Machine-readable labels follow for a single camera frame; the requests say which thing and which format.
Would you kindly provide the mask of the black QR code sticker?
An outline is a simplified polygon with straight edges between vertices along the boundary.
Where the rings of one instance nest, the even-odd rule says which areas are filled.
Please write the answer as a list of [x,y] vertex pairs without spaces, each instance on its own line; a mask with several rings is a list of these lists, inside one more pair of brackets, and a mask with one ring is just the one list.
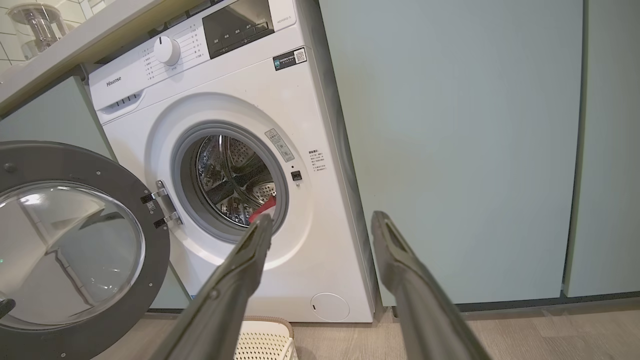
[[307,62],[306,47],[295,48],[295,50],[291,50],[283,54],[276,55],[272,57],[272,62],[273,62],[275,71],[280,71],[282,69],[286,69],[292,66],[306,63]]

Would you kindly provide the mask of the white program dial knob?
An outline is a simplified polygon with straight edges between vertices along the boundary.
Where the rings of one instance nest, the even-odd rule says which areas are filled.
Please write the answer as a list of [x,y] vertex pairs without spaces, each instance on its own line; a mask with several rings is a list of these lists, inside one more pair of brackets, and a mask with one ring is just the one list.
[[181,53],[178,41],[169,36],[159,36],[153,46],[155,60],[165,66],[171,67],[178,64]]

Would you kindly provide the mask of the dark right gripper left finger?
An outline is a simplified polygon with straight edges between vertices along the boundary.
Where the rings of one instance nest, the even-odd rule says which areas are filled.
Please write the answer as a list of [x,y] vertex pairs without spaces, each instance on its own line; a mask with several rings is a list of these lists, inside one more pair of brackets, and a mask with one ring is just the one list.
[[249,299],[262,279],[273,227],[269,214],[254,219],[150,360],[233,360]]

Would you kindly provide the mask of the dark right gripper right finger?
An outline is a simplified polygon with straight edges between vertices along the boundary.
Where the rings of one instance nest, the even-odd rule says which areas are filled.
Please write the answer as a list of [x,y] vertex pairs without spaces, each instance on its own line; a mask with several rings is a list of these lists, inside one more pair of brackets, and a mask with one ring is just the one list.
[[375,210],[371,230],[378,279],[395,298],[407,360],[492,360],[391,217]]

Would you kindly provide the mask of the pale green cabinet side panel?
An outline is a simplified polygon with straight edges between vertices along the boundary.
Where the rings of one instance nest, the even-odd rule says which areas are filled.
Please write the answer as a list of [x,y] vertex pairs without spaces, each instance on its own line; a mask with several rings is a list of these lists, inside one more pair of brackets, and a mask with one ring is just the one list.
[[[50,141],[69,144],[115,161],[89,93],[78,76],[71,76],[0,120],[0,141]],[[45,226],[81,221],[96,214],[99,205],[66,190],[47,190],[44,196],[28,196],[25,207]]]

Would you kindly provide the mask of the white washing machine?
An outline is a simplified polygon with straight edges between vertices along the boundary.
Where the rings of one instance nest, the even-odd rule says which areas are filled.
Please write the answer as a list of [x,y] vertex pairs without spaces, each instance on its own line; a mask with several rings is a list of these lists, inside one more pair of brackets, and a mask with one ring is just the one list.
[[[160,36],[178,63],[154,57]],[[306,47],[279,71],[273,57]],[[89,75],[116,159],[163,202],[170,265],[195,297],[276,197],[250,316],[372,322],[367,224],[318,0],[211,0]]]

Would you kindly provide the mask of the red garment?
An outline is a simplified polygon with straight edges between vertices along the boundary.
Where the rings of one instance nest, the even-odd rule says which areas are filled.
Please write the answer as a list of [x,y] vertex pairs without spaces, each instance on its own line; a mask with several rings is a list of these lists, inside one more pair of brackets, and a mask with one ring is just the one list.
[[251,216],[249,217],[249,223],[254,223],[256,219],[258,219],[262,214],[268,214],[272,218],[274,218],[275,208],[277,206],[277,197],[270,196],[263,205],[253,211]]

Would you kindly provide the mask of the grey glass washing machine door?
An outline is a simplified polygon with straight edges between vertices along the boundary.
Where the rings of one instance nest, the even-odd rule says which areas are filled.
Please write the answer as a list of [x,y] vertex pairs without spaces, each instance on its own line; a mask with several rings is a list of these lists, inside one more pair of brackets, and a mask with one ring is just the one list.
[[0,360],[91,360],[118,342],[169,269],[163,217],[109,157],[0,141]]

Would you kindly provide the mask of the wide pale green cabinet door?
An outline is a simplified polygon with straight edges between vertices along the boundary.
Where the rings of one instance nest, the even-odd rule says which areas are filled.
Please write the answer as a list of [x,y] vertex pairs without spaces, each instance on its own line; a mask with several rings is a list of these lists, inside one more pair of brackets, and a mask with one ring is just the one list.
[[320,0],[366,218],[453,303],[560,296],[584,0]]

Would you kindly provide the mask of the beige countertop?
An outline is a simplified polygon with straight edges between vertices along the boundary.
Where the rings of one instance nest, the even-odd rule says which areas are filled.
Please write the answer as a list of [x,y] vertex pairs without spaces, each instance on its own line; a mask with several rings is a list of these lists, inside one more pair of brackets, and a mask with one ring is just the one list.
[[0,119],[80,64],[112,54],[205,0],[114,0],[43,53],[0,74]]

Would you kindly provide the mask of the narrow pale green cabinet door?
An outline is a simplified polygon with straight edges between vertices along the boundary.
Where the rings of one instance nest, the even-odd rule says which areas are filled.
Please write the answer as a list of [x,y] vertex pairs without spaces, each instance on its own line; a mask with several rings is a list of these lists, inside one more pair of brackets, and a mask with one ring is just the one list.
[[640,294],[640,0],[584,0],[563,294]]

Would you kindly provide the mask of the cream plastic laundry basket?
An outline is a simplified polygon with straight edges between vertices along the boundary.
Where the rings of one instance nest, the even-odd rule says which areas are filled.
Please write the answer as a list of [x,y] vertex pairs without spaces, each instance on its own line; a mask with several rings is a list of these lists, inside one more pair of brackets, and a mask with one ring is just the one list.
[[294,328],[281,317],[245,316],[234,360],[299,360]]

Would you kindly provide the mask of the dark cabinet plinth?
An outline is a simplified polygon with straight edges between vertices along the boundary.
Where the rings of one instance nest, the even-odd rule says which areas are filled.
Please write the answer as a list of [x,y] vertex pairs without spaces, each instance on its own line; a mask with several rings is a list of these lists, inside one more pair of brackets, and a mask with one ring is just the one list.
[[537,300],[489,301],[483,303],[460,303],[447,311],[436,305],[417,306],[409,309],[385,306],[384,310],[398,319],[418,316],[447,316],[457,313],[465,321],[491,321],[503,319],[539,318],[547,316],[572,316],[592,313],[627,312],[640,310],[640,292],[578,297],[555,297]]

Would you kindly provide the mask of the clear glass jar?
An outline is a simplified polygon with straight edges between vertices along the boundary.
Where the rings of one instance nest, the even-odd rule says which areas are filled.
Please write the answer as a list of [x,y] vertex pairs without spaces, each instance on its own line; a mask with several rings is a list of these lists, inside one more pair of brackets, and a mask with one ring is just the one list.
[[7,12],[25,60],[30,60],[57,43],[69,32],[57,7],[38,2],[20,3]]

